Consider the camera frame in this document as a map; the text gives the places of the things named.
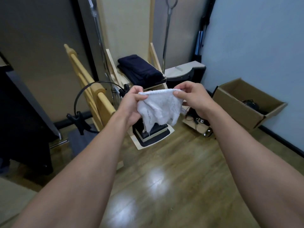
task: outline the forearm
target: forearm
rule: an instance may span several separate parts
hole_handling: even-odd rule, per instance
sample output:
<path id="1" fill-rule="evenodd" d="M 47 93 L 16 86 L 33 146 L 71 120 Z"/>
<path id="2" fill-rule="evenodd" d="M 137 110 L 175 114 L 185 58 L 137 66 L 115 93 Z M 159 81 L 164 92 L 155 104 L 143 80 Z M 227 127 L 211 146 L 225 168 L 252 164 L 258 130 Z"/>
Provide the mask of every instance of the forearm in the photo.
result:
<path id="1" fill-rule="evenodd" d="M 257 221 L 265 227 L 303 226 L 304 177 L 218 105 L 207 115 L 234 181 Z"/>
<path id="2" fill-rule="evenodd" d="M 37 194 L 14 227 L 99 227 L 125 132 L 124 117 L 115 113 L 93 141 Z"/>

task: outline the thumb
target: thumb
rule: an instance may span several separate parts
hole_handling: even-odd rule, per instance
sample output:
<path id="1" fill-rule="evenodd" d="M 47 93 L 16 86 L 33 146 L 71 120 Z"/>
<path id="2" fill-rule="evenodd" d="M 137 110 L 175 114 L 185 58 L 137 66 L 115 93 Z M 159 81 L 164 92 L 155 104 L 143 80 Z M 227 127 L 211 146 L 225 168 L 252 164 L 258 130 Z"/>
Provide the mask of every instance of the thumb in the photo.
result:
<path id="1" fill-rule="evenodd" d="M 187 93 L 184 91 L 174 91 L 173 95 L 176 96 L 177 98 L 187 100 Z"/>
<path id="2" fill-rule="evenodd" d="M 148 98 L 148 95 L 135 94 L 134 97 L 136 101 L 143 101 Z"/>

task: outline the blue wall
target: blue wall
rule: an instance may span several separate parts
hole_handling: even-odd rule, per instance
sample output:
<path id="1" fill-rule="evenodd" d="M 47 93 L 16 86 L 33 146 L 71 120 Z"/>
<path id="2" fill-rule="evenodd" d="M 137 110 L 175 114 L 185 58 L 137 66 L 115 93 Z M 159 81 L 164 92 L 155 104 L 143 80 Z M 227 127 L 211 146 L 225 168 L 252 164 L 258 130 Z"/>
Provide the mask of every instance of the blue wall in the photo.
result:
<path id="1" fill-rule="evenodd" d="M 304 0 L 216 0 L 204 86 L 241 77 L 288 106 L 264 126 L 304 150 Z"/>

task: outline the hand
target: hand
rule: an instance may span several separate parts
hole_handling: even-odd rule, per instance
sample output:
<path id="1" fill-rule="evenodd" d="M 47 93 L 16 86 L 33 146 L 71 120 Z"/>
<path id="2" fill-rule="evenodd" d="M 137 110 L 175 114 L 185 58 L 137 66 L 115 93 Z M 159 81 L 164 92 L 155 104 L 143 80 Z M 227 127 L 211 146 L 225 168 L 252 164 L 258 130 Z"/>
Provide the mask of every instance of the hand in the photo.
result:
<path id="1" fill-rule="evenodd" d="M 203 119 L 208 119 L 206 113 L 217 105 L 200 83 L 185 81 L 174 88 L 183 91 L 174 91 L 173 95 L 186 100 L 187 102 L 184 102 L 183 105 L 195 109 L 197 114 Z"/>
<path id="2" fill-rule="evenodd" d="M 143 88 L 141 86 L 133 86 L 123 97 L 117 110 L 118 115 L 126 118 L 126 129 L 134 125 L 141 118 L 141 115 L 137 112 L 137 103 L 138 101 L 147 99 L 148 96 L 139 95 L 139 92 L 143 92 Z"/>

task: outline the person's left hand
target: person's left hand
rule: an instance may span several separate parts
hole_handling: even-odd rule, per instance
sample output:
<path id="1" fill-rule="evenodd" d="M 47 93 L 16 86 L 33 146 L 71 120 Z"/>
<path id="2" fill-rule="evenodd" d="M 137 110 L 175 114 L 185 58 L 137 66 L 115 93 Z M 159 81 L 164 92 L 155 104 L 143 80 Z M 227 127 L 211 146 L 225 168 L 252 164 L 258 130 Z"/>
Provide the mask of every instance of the person's left hand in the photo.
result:
<path id="1" fill-rule="evenodd" d="M 139 92 L 143 92 L 141 86 L 133 86 L 130 91 L 123 97 L 117 113 L 126 117 L 127 119 L 127 129 L 134 125 L 140 118 L 141 115 L 137 111 L 138 101 L 142 101 L 148 98 L 147 95 L 140 95 Z"/>

